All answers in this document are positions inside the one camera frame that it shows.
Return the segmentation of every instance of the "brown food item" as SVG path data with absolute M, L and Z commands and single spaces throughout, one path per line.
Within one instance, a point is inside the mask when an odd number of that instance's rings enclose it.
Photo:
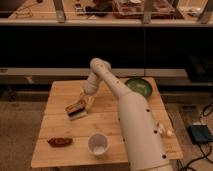
M 51 138 L 47 141 L 52 147 L 66 147 L 72 144 L 72 138 Z
M 86 102 L 85 100 L 79 100 L 77 103 L 72 104 L 68 107 L 65 108 L 65 110 L 67 111 L 67 114 L 69 116 L 75 115 L 80 111 L 83 111 L 86 107 Z

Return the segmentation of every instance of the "white paper cup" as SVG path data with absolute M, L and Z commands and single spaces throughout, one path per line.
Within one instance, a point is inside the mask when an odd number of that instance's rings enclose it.
M 96 157 L 103 156 L 108 149 L 108 140 L 104 134 L 96 133 L 88 140 L 88 148 L 92 155 Z

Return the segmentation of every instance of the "wooden table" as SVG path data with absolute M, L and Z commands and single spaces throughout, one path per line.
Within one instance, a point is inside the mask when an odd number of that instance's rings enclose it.
M 154 79 L 145 79 L 153 87 L 148 101 L 154 118 L 172 130 Z M 104 82 L 101 83 L 89 114 L 77 120 L 69 120 L 65 107 L 76 101 L 83 84 L 84 81 L 56 81 L 52 84 L 31 162 L 32 168 L 128 163 L 117 118 L 117 100 Z M 88 137 L 95 132 L 102 132 L 109 139 L 110 147 L 102 159 L 95 158 L 87 149 Z M 47 140 L 53 137 L 72 137 L 73 144 L 63 148 L 52 148 Z M 182 151 L 175 135 L 164 136 L 163 143 L 169 159 L 182 158 Z

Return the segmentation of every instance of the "green bowl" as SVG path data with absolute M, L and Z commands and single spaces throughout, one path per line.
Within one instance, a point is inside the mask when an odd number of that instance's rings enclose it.
M 134 92 L 138 92 L 145 98 L 152 94 L 152 85 L 142 78 L 130 78 L 125 84 Z

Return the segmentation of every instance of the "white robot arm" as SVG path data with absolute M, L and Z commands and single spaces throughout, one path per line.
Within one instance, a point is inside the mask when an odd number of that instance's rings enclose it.
M 172 171 L 162 139 L 157 131 L 147 100 L 130 90 L 110 72 L 110 64 L 99 58 L 91 60 L 84 93 L 93 95 L 104 80 L 118 99 L 118 115 L 131 171 Z

